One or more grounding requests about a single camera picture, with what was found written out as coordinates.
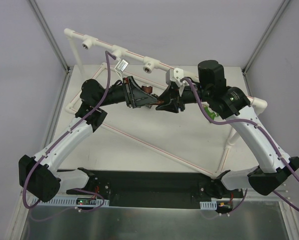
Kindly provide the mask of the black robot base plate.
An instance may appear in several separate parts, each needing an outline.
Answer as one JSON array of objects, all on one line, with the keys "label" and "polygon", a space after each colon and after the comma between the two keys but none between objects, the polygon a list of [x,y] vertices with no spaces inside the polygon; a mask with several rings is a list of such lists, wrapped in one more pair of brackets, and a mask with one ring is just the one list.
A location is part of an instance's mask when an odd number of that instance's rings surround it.
[{"label": "black robot base plate", "polygon": [[100,194],[111,207],[199,209],[212,199],[242,199],[248,186],[228,190],[220,179],[195,172],[87,170],[85,191]]}]

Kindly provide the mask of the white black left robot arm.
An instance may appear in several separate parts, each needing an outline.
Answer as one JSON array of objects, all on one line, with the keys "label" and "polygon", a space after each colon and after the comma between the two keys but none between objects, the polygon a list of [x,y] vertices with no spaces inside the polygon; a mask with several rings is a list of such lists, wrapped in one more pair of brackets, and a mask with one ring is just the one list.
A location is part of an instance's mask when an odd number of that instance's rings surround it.
[{"label": "white black left robot arm", "polygon": [[80,167],[72,171],[58,169],[67,156],[103,123],[107,112],[101,106],[125,102],[132,108],[158,103],[151,86],[139,86],[132,76],[103,87],[97,80],[88,79],[81,87],[81,105],[69,126],[44,149],[18,162],[19,184],[23,192],[30,192],[46,203],[57,193],[79,189],[89,195],[97,185],[93,172]]}]

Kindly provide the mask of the white PVC pipe frame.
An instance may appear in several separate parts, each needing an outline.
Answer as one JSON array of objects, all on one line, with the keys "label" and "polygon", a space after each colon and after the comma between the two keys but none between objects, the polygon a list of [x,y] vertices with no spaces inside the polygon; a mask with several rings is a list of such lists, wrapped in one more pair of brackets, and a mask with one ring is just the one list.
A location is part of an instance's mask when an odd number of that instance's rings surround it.
[{"label": "white PVC pipe frame", "polygon": [[[64,30],[64,34],[70,43],[71,50],[82,77],[85,77],[86,73],[78,49],[75,46],[74,39],[82,40],[82,47],[87,50],[92,46],[98,46],[111,51],[117,61],[115,66],[102,63],[92,78],[86,80],[87,83],[93,83],[93,85],[96,86],[96,89],[82,89],[78,92],[66,105],[66,112],[72,114],[77,113],[78,110],[76,110],[74,106],[78,101],[87,104],[87,106],[91,108],[94,103],[102,97],[101,86],[96,81],[96,78],[104,70],[114,71],[120,78],[118,83],[115,83],[109,88],[102,103],[104,106],[126,102],[127,106],[130,108],[156,106],[159,111],[167,111],[171,113],[179,113],[185,110],[185,104],[189,102],[191,97],[185,90],[186,84],[181,83],[181,78],[189,77],[190,79],[197,81],[198,76],[195,74],[181,68],[174,68],[155,58],[139,55],[121,46],[109,44],[93,36],[78,33],[69,28]],[[125,69],[128,65],[128,62],[125,60],[126,57],[143,63],[143,70],[148,74],[152,73],[154,69],[166,72],[167,87],[160,96],[153,94],[153,88],[148,85],[148,79],[143,79],[140,76],[130,76],[128,73],[125,73]]]}]

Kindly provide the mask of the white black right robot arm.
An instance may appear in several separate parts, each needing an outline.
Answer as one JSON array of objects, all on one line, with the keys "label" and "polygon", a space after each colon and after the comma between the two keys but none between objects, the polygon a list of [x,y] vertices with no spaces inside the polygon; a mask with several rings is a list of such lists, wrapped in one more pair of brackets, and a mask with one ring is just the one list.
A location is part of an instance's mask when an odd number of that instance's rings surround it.
[{"label": "white black right robot arm", "polygon": [[291,157],[273,140],[259,120],[251,101],[238,87],[227,85],[224,67],[216,60],[197,65],[198,81],[183,69],[170,68],[157,110],[178,113],[186,104],[197,103],[205,118],[214,125],[231,125],[256,158],[258,165],[244,170],[226,170],[215,179],[219,197],[232,190],[252,188],[260,195],[274,192],[299,169],[299,157]]}]

